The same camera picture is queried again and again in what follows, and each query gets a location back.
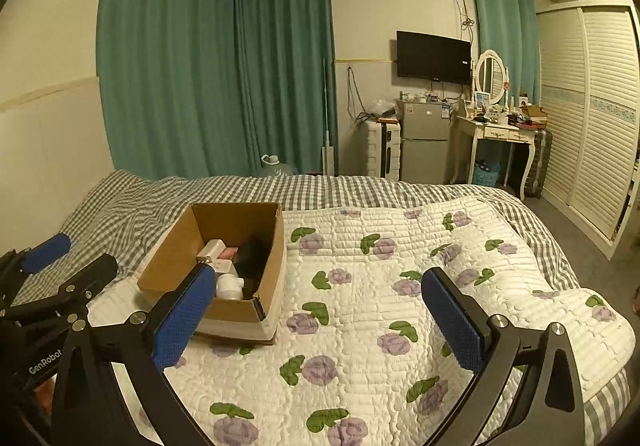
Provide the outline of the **white square charger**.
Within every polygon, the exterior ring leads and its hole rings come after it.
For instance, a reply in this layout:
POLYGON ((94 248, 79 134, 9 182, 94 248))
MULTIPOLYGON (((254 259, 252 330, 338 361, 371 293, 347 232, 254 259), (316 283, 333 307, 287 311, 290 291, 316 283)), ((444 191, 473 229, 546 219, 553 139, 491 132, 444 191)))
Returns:
POLYGON ((216 274, 216 297, 224 300, 242 300, 245 279, 235 269, 231 260, 213 262, 216 274))

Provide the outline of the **cardboard box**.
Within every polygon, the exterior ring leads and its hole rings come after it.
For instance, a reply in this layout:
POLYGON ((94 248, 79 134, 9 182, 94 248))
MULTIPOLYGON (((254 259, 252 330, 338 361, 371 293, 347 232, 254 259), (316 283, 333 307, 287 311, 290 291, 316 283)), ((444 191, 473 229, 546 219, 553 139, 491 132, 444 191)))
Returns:
POLYGON ((197 265, 215 273, 215 297, 196 332, 218 340, 271 343, 286 273, 284 223, 275 202, 195 203, 160 240, 138 286, 157 301, 197 265))

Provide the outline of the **pink rose tin case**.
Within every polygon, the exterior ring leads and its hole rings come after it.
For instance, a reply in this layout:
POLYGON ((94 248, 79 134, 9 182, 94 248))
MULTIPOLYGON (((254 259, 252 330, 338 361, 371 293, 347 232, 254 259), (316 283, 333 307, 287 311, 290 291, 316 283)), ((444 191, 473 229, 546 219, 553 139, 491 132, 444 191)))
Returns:
POLYGON ((218 255, 218 258, 220 260, 233 260, 238 250, 238 247, 226 247, 221 254, 218 255))

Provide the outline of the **black cube charger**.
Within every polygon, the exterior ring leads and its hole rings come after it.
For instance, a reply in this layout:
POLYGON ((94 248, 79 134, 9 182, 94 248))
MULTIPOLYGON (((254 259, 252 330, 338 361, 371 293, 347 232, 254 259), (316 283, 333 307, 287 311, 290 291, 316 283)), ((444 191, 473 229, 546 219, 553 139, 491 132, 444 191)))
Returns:
POLYGON ((244 280, 243 299, 248 300, 262 281, 262 275, 270 255, 271 247, 255 236, 243 242, 232 258, 238 276, 244 280))

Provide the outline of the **grey checked bed sheet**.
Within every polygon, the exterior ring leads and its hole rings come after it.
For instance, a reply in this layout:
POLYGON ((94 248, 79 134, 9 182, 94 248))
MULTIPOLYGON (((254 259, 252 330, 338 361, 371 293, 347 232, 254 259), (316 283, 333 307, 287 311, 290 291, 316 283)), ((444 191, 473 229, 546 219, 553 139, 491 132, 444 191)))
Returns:
MULTIPOLYGON (((168 230, 188 206, 199 202, 275 202, 283 211, 348 208, 413 209, 432 203, 473 197, 492 206, 534 252, 544 278, 555 289, 582 288, 565 254, 547 227, 521 201, 502 190, 456 185, 430 186, 377 180, 373 177, 220 176, 202 180, 169 177, 145 180, 126 171, 104 178, 63 224, 70 253, 21 288, 20 302, 52 296, 70 276, 97 256, 116 258, 118 273, 90 306, 96 325, 122 322, 145 307, 137 282, 143 267, 168 230)), ((322 408, 306 420, 312 432, 330 431, 328 445, 367 445, 368 428, 343 408, 322 408)))

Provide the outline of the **white floral quilt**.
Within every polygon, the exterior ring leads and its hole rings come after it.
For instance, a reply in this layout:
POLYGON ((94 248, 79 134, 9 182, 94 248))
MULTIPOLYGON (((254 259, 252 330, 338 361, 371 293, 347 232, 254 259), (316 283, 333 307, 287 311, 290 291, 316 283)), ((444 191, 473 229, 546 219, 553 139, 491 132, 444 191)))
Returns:
POLYGON ((420 297, 439 265, 485 310, 536 328, 567 326, 596 444, 630 402, 631 325, 596 292, 555 289, 534 252, 473 197, 413 209, 288 211, 276 340, 194 340, 168 379, 217 444, 327 445, 307 418, 343 408, 368 445, 424 440, 470 380, 420 297))

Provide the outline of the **clear water jug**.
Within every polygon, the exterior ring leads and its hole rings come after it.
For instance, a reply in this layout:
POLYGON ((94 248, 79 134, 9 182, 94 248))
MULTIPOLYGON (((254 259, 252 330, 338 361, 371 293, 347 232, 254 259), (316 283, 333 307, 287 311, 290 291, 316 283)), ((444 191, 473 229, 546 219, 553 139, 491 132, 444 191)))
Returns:
POLYGON ((263 154, 260 162, 262 162, 262 168, 259 171, 261 177, 292 176, 297 174, 294 166, 283 163, 276 154, 263 154))

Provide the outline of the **blue waste basket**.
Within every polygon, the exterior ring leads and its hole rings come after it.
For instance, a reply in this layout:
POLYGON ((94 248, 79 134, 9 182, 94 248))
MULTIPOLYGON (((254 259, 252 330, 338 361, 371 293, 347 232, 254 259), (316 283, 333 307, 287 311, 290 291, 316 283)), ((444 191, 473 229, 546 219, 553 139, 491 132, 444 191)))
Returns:
POLYGON ((472 184, 495 187, 498 183, 500 166, 496 162, 477 161, 474 164, 472 184))

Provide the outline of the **white mop pole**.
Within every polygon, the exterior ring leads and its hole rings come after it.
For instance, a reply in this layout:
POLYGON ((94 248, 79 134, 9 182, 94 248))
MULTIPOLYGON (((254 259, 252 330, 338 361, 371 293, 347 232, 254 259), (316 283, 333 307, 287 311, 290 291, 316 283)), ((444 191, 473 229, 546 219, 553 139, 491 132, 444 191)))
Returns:
POLYGON ((322 173, 324 176, 335 175, 334 147, 331 143, 331 130, 329 124, 329 90, 328 90, 328 61, 322 59, 323 80, 323 146, 322 146, 322 173))

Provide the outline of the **white dressing table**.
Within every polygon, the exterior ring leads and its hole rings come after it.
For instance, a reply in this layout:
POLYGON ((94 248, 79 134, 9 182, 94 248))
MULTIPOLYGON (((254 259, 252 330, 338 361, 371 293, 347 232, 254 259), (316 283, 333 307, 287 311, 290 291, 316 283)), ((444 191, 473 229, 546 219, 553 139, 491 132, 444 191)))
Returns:
POLYGON ((514 163, 515 149, 526 148, 521 183, 516 195, 525 200, 526 180, 536 157, 536 131, 510 124, 482 123, 457 116, 452 126, 454 142, 454 172, 450 180, 456 184, 462 176, 466 184, 471 184, 477 157, 487 158, 491 163, 500 162, 502 184, 508 186, 514 163))

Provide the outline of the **grey small refrigerator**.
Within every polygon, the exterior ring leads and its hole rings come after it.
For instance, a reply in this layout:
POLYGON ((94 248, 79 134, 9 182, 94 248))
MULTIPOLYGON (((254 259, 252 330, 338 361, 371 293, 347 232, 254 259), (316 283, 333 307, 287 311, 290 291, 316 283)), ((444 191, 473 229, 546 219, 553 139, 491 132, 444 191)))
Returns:
POLYGON ((444 102, 398 100, 401 125, 400 179, 442 184, 445 179, 450 108, 444 102))

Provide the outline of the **white suitcase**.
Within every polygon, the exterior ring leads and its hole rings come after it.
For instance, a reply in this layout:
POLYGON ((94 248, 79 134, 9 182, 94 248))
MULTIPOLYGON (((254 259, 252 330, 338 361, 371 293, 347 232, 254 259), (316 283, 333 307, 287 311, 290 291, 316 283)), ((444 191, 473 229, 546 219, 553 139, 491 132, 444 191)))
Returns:
POLYGON ((366 121, 361 125, 365 176, 400 180, 401 128, 397 120, 366 121))

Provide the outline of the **white louvred wardrobe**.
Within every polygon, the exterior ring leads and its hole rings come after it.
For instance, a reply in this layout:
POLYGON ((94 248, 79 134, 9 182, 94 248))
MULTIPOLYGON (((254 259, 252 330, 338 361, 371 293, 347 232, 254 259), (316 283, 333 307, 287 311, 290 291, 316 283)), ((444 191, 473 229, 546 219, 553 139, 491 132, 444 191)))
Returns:
POLYGON ((542 195, 612 258, 639 192, 638 13, 629 0, 581 0, 537 19, 553 135, 542 195))

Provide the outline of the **teal window curtain right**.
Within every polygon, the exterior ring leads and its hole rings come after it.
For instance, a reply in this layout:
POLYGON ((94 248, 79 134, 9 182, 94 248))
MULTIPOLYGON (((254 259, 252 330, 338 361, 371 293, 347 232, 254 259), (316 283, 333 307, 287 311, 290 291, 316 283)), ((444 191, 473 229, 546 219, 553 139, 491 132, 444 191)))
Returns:
POLYGON ((510 95, 540 99, 538 21, 534 0, 474 0, 480 52, 494 50, 509 68, 510 95))

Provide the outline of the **black wall television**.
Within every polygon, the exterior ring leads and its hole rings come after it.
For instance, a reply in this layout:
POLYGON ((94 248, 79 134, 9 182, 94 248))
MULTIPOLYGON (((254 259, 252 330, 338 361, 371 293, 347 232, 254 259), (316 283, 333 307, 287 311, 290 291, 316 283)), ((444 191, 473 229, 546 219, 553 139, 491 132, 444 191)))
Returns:
POLYGON ((400 78, 470 85, 472 45, 446 36, 398 31, 396 69, 400 78))

